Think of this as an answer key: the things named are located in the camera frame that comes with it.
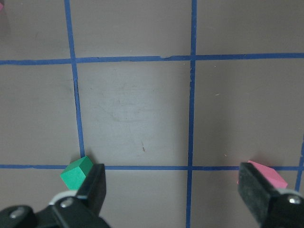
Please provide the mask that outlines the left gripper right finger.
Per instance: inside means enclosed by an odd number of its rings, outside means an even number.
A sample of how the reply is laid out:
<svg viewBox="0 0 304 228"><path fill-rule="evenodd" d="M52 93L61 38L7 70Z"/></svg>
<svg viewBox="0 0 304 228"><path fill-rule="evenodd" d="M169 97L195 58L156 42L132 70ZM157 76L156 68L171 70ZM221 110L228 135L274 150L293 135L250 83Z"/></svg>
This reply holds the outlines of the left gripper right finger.
<svg viewBox="0 0 304 228"><path fill-rule="evenodd" d="M278 190L249 162L242 162L238 173L238 192L257 223L266 223Z"/></svg>

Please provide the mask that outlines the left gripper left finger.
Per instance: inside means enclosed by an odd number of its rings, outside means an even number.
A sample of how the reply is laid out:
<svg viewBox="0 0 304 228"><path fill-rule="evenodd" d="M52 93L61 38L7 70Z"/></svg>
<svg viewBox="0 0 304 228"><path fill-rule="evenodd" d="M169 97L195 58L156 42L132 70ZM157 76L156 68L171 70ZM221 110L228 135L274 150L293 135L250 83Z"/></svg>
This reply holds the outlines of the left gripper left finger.
<svg viewBox="0 0 304 228"><path fill-rule="evenodd" d="M94 164L76 193L79 199L91 212L99 215L106 197L105 165Z"/></svg>

